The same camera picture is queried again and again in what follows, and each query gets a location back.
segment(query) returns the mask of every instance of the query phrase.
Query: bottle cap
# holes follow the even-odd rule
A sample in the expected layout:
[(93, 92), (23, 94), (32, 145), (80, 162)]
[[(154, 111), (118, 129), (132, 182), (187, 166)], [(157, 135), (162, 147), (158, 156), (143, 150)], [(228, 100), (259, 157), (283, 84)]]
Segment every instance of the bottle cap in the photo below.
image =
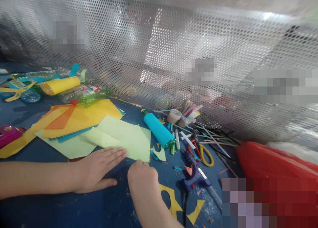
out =
[(79, 101), (77, 99), (72, 99), (71, 100), (71, 104), (72, 105), (77, 105), (79, 103)]

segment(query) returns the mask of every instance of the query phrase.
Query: glue gun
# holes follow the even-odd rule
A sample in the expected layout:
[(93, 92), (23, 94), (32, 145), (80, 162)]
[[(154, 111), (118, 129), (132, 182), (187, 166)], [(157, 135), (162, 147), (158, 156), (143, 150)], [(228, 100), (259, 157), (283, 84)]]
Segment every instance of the glue gun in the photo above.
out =
[(206, 177), (201, 168), (199, 168), (199, 165), (195, 161), (194, 157), (191, 156), (189, 151), (184, 150), (184, 156), (187, 159), (187, 161), (192, 165), (192, 175), (189, 178), (184, 179), (186, 189), (190, 191), (198, 183), (201, 183), (205, 187), (211, 186), (212, 184), (210, 180)]

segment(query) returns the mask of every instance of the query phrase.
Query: blue table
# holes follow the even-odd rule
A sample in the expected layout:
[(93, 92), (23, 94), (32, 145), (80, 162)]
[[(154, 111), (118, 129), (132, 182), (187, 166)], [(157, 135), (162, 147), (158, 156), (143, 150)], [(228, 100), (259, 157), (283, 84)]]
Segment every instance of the blue table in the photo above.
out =
[[(16, 72), (30, 71), (29, 68), (17, 63), (0, 63), (0, 68)], [(0, 81), (8, 77), (8, 75), (0, 76)], [(141, 108), (116, 99), (111, 99), (111, 101), (125, 111), (126, 114), (122, 120), (147, 128), (140, 112)], [(2, 100), (0, 102), (0, 126), (11, 125), (28, 129), (49, 111), (52, 105), (57, 104), (61, 103), (55, 96), (46, 96), (36, 104), (23, 103), (19, 99), (9, 103)], [(154, 145), (158, 150), (156, 144), (157, 140), (152, 135), (151, 146)], [(184, 148), (185, 145), (181, 142), (181, 148)], [(226, 166), (209, 145), (206, 144), (206, 147), (211, 152), (215, 165), (209, 168), (202, 164), (201, 167), (222, 198), (222, 188), (218, 180), (218, 174), (226, 169)], [(236, 152), (232, 147), (223, 147), (231, 157), (237, 159)], [(175, 190), (176, 200), (183, 207), (185, 193), (179, 181), (185, 178), (187, 174), (184, 171), (173, 169), (174, 166), (183, 167), (185, 165), (180, 151), (176, 151), (174, 155), (171, 155), (170, 151), (165, 151), (167, 163), (156, 161), (150, 155), (150, 166), (157, 169), (160, 184)], [(0, 159), (0, 161), (67, 162), (67, 158), (41, 139), (36, 138), (17, 154), (7, 159)], [(89, 194), (67, 193), (21, 196), (2, 200), (0, 201), (0, 227), (141, 227), (129, 195), (127, 182), (127, 171), (133, 163), (134, 160), (126, 158), (110, 171), (106, 178), (117, 179), (118, 185), (101, 191)], [(239, 163), (233, 164), (230, 161), (228, 163), (239, 177), (243, 177)], [(234, 178), (230, 171), (223, 173), (222, 177)], [(201, 193), (198, 196), (197, 191), (199, 189), (201, 189)], [(162, 197), (167, 206), (170, 207), (168, 193), (162, 192)], [(204, 188), (196, 187), (190, 192), (187, 213), (190, 214), (194, 211), (197, 199), (206, 200), (206, 202), (195, 226), (202, 227), (203, 224), (205, 227), (221, 227), (222, 215), (211, 195)], [(177, 212), (177, 216), (179, 222), (183, 223), (182, 212)], [(187, 220), (187, 227), (192, 227), (189, 220)]]

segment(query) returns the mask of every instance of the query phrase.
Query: perforated metal sheet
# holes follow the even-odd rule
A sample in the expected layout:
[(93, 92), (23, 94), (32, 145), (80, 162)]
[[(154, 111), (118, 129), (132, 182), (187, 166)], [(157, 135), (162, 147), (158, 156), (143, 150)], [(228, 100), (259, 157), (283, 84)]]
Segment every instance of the perforated metal sheet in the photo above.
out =
[[(57, 16), (73, 18), (75, 36), (65, 42), (76, 46), (54, 47)], [(114, 96), (152, 109), (191, 98), (203, 105), (200, 123), (243, 140), (316, 140), (317, 105), (255, 104), (252, 71), (317, 69), (317, 25), (170, 0), (0, 0), (0, 17), (9, 59), (53, 69), (81, 63)], [(185, 61), (197, 58), (214, 60), (216, 85), (186, 85)]]

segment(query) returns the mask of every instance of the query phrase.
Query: pixelated area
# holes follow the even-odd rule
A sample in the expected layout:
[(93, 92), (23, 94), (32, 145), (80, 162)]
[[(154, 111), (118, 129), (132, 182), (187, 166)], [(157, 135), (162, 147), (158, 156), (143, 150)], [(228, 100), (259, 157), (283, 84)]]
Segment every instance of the pixelated area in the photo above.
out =
[(54, 16), (49, 34), (51, 53), (83, 53), (84, 39), (81, 35), (82, 17)]
[(223, 178), (223, 228), (316, 227), (316, 179)]
[(185, 84), (188, 86), (216, 85), (216, 64), (213, 59), (185, 60)]
[(318, 70), (254, 70), (254, 102), (318, 103)]

